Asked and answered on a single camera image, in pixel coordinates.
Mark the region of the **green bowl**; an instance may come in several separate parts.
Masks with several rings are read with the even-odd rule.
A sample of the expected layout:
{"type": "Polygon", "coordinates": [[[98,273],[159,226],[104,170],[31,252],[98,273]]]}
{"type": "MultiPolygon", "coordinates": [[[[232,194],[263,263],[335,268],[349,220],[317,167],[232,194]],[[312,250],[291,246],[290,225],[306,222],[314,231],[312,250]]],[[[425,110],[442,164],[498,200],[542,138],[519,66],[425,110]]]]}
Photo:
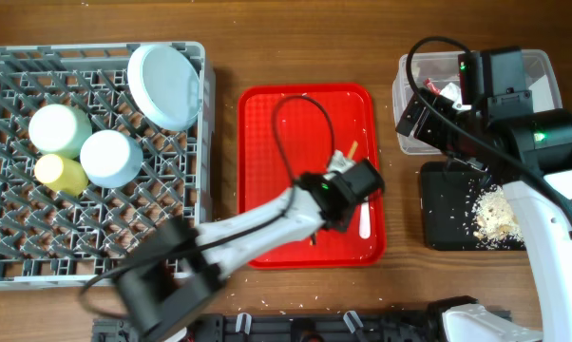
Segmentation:
{"type": "Polygon", "coordinates": [[[91,122],[85,112],[63,104],[41,107],[29,122],[29,138],[43,155],[75,159],[91,135],[91,122]]]}

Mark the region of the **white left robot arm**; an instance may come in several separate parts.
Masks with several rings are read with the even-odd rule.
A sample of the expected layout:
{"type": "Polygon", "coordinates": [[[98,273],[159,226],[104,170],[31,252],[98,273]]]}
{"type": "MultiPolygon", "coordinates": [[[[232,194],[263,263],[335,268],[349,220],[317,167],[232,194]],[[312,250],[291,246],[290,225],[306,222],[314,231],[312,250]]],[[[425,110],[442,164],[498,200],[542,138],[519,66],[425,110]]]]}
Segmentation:
{"type": "Polygon", "coordinates": [[[249,261],[320,229],[344,231],[357,206],[385,183],[368,160],[304,173],[278,197],[238,216],[190,227],[170,219],[124,260],[113,283],[143,341],[192,323],[249,261]]]}

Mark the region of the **light blue plate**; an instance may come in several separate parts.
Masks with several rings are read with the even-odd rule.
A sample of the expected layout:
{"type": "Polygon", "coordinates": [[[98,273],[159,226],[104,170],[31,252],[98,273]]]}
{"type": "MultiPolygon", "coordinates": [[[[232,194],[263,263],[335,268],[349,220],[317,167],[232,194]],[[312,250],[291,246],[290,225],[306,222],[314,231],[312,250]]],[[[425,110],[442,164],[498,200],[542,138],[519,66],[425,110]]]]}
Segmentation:
{"type": "Polygon", "coordinates": [[[135,105],[159,128],[183,131],[200,112],[200,76],[192,63],[168,45],[142,45],[127,66],[135,105]]]}

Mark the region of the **red snack wrapper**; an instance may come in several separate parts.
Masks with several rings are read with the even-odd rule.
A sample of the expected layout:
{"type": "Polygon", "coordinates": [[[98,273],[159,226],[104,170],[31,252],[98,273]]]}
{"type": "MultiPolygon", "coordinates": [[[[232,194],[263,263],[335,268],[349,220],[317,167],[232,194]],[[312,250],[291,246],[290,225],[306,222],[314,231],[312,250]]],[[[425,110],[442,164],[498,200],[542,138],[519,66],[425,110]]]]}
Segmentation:
{"type": "Polygon", "coordinates": [[[437,87],[431,79],[426,79],[424,81],[425,87],[434,95],[440,95],[441,89],[437,87]]]}

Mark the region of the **white napkin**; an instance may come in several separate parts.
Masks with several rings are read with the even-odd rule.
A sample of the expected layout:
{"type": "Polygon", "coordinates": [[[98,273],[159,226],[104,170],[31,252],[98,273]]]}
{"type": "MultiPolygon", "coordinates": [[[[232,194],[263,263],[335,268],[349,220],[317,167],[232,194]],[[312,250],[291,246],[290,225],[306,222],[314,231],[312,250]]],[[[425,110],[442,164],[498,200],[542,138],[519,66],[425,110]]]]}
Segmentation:
{"type": "Polygon", "coordinates": [[[440,90],[440,95],[454,103],[462,102],[462,90],[455,83],[448,83],[440,90]]]}

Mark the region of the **light blue small bowl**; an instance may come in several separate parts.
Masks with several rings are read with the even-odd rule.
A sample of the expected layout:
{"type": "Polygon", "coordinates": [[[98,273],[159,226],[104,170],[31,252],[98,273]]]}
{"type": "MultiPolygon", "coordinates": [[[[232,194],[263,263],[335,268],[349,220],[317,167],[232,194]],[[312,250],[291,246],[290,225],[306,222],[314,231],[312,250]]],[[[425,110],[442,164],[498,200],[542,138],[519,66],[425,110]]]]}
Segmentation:
{"type": "Polygon", "coordinates": [[[143,151],[133,138],[119,131],[102,130],[84,142],[79,159],[93,184],[118,188],[139,174],[143,151]]]}

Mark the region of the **wooden chopstick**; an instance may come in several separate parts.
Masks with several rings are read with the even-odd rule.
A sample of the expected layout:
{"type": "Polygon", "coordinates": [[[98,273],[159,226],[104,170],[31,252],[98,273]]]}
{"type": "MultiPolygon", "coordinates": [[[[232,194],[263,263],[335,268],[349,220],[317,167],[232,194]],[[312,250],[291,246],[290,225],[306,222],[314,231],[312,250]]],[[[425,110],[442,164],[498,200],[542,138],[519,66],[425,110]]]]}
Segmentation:
{"type": "Polygon", "coordinates": [[[346,154],[344,154],[340,150],[335,150],[334,155],[332,156],[331,161],[329,163],[328,170],[341,172],[347,170],[352,165],[354,165],[353,156],[357,150],[357,147],[358,147],[358,142],[353,141],[349,151],[346,154]]]}

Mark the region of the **yellow plastic cup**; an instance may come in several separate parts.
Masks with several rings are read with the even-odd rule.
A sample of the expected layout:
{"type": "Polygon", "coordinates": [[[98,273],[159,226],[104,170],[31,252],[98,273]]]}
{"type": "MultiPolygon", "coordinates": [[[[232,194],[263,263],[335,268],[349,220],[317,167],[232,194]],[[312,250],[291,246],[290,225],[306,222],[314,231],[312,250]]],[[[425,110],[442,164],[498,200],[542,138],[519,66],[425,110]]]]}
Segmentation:
{"type": "Polygon", "coordinates": [[[35,178],[54,192],[63,191],[71,196],[81,195],[88,186],[82,165],[56,154],[47,154],[35,163],[35,178]]]}

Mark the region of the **white plastic fork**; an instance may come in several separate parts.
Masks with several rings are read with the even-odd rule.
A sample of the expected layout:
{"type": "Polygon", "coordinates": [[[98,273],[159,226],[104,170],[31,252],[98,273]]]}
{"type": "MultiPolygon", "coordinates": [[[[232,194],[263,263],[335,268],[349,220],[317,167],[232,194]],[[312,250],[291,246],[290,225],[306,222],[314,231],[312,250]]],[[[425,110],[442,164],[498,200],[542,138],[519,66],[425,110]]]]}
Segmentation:
{"type": "Polygon", "coordinates": [[[371,236],[370,204],[368,202],[360,205],[358,234],[362,239],[368,239],[371,236]]]}

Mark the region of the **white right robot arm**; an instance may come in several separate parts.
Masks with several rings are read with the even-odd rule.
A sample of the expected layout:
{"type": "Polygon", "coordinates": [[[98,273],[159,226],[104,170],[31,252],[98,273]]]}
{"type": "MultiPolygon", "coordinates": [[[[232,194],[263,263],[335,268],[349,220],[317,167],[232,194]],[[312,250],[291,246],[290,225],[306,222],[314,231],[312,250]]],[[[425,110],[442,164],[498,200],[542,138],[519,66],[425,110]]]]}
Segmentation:
{"type": "Polygon", "coordinates": [[[518,47],[456,59],[461,98],[420,87],[396,129],[498,181],[522,230],[543,327],[531,331],[466,302],[439,308],[443,341],[572,341],[572,113],[537,111],[518,47]]]}

